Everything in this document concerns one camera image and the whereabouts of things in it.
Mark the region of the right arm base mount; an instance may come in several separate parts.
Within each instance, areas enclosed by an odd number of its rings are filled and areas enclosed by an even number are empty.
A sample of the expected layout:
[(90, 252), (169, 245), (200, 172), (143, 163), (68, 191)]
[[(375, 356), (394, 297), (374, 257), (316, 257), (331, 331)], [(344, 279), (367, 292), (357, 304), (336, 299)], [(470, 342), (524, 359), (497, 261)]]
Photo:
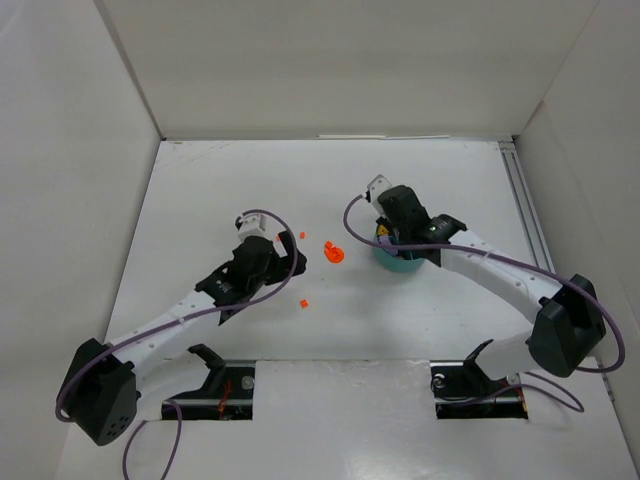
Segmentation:
[(463, 360), (430, 362), (430, 389), (438, 420), (528, 419), (522, 390), (506, 377), (490, 379), (477, 359), (492, 342), (487, 340)]

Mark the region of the orange teardrop dish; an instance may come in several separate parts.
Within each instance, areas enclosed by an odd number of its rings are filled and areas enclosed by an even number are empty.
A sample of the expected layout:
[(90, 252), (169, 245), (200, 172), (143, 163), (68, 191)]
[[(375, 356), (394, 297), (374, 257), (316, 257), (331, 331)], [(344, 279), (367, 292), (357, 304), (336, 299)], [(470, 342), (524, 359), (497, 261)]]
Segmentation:
[(328, 246), (324, 249), (324, 254), (326, 259), (333, 263), (333, 264), (338, 264), (341, 263), (344, 260), (344, 251), (336, 246)]

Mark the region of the teal round divided container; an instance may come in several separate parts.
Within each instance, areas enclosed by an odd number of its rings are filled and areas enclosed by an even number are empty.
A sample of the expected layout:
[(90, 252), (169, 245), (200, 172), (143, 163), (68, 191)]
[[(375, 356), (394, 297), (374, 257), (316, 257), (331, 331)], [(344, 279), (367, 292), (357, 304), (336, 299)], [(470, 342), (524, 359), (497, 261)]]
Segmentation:
[[(379, 224), (376, 227), (374, 236), (377, 244), (379, 244), (377, 238), (382, 236), (377, 234), (377, 230), (380, 226), (383, 225)], [(389, 232), (390, 234), (388, 236), (391, 238), (394, 246), (396, 246), (398, 244), (398, 240), (391, 230), (389, 230)], [(373, 248), (373, 256), (382, 267), (395, 273), (412, 273), (417, 271), (424, 264), (423, 258), (413, 258), (397, 249), (384, 249), (382, 245), (381, 248)]]

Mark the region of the purple lego brick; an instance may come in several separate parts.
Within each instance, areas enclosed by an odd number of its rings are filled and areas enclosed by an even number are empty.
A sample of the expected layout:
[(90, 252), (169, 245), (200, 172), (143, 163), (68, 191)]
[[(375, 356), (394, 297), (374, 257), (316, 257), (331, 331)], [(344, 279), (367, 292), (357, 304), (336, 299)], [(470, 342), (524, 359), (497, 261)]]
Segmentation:
[(383, 246), (384, 249), (394, 250), (395, 246), (391, 238), (388, 235), (382, 235), (377, 238), (378, 243)]

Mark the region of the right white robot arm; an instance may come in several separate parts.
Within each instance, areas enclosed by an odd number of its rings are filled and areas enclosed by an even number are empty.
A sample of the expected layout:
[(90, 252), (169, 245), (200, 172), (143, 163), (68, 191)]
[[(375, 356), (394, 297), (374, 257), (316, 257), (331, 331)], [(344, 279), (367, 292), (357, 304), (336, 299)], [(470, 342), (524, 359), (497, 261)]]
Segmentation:
[(415, 192), (376, 177), (367, 200), (379, 214), (378, 224), (399, 246), (403, 261), (424, 259), (459, 274), (515, 308), (531, 329), (479, 345), (470, 362), (491, 380), (540, 368), (567, 378), (604, 338), (601, 314), (592, 304), (593, 284), (575, 275), (568, 285), (512, 264), (466, 225), (447, 215), (430, 216)]

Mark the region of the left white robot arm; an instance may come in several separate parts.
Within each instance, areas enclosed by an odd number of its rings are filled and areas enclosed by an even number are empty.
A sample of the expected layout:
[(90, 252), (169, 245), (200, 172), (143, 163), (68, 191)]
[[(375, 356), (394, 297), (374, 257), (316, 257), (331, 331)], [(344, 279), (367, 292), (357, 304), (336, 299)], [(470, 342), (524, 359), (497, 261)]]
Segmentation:
[(56, 397), (55, 415), (78, 426), (94, 444), (114, 442), (131, 425), (147, 397), (144, 381), (185, 353), (206, 370), (223, 366), (203, 340), (214, 328), (263, 302), (259, 291), (279, 292), (306, 270), (306, 258), (288, 230), (278, 238), (285, 253), (262, 235), (244, 238), (231, 260), (214, 270), (177, 305), (111, 343), (91, 338), (76, 350)]

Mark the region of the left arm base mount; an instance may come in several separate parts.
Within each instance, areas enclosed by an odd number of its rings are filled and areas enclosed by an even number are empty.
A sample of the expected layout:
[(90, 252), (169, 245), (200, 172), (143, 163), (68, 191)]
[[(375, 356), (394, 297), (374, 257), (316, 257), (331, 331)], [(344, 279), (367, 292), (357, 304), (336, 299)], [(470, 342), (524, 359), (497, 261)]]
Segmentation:
[(199, 361), (206, 374), (196, 376), (196, 386), (183, 388), (163, 402), (162, 420), (177, 420), (178, 414), (170, 405), (175, 402), (184, 420), (250, 421), (253, 419), (253, 397), (256, 362), (253, 360), (224, 360), (204, 344), (188, 349), (188, 360)]

